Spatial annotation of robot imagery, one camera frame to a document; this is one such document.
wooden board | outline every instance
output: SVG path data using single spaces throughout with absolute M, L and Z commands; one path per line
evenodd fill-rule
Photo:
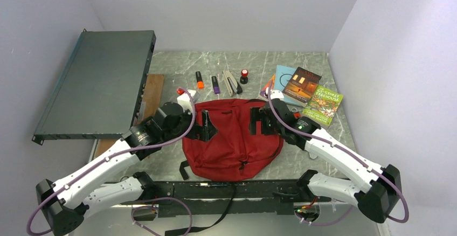
M 163 74 L 148 74 L 142 101 L 146 104 L 143 117 L 154 115 L 156 110 L 159 108 L 164 80 L 165 76 Z M 116 139 L 99 140 L 97 149 L 95 150 L 94 158 L 97 158 L 103 154 L 106 150 L 113 146 L 116 141 Z

blue book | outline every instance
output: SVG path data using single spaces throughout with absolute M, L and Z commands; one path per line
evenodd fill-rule
M 296 70 L 297 68 L 287 67 L 284 65 L 277 65 L 274 89 L 278 89 L 282 92 L 284 90 L 284 87 L 291 79 L 292 74 L 294 74 Z M 295 106 L 301 106 L 296 100 L 293 100 L 291 97 L 287 95 L 284 95 L 284 102 Z

book cover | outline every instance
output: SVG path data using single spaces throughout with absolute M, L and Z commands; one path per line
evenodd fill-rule
M 306 106 L 320 79 L 321 76 L 298 67 L 282 92 Z
M 292 77 L 292 74 L 295 72 L 296 68 L 287 67 L 284 65 L 277 65 L 276 66 L 276 74 L 275 74 L 275 83 L 273 89 L 277 90 L 284 90 L 284 87 L 287 85 L 289 80 Z M 295 101 L 294 99 L 290 98 L 287 95 L 284 95 L 284 102 L 287 104 L 300 106 L 300 104 Z
M 270 86 L 270 82 L 273 82 L 272 88 L 274 88 L 274 78 L 276 77 L 276 74 L 273 74 L 273 76 L 268 80 L 267 84 L 263 87 L 263 89 L 260 91 L 259 95 L 262 98 L 267 98 L 267 88 Z
M 322 125 L 323 128 L 328 128 L 342 99 L 342 94 L 318 85 L 311 100 L 304 108 L 303 114 Z

green book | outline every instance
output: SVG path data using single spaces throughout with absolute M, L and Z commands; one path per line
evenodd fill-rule
M 305 106 L 303 114 L 319 123 L 323 128 L 328 128 L 342 99 L 342 94 L 318 85 Z

black strap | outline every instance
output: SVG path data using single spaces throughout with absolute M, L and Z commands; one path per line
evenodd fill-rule
M 235 198 L 235 195 L 237 193 L 236 186 L 234 184 L 232 184 L 232 187 L 233 187 L 232 197 L 230 198 L 230 201 L 228 202 L 229 204 L 225 208 L 225 211 L 222 213 L 220 218 L 213 225 L 208 226 L 208 227 L 191 227 L 189 233 L 201 232 L 203 230 L 206 230 L 208 228 L 213 227 L 214 225 L 216 225 L 216 224 L 220 223 L 222 220 L 224 220 L 225 216 L 228 214 L 228 212 L 230 210 L 230 206 L 232 206 L 233 199 Z M 187 231 L 187 229 L 188 228 L 182 228 L 182 229 L 175 229 L 175 230 L 165 231 L 165 236 L 180 236 L 180 235 L 183 235 Z
M 246 101 L 246 103 L 251 103 L 251 102 L 266 102 L 266 101 L 261 100 L 261 99 L 250 99 L 250 100 Z
M 181 163 L 181 165 L 179 166 L 179 173 L 181 173 L 181 176 L 183 177 L 183 180 L 188 180 L 189 179 L 189 175 L 187 174 L 187 172 L 185 171 L 185 167 L 188 167 L 189 166 L 189 162 L 188 161 L 184 161 Z

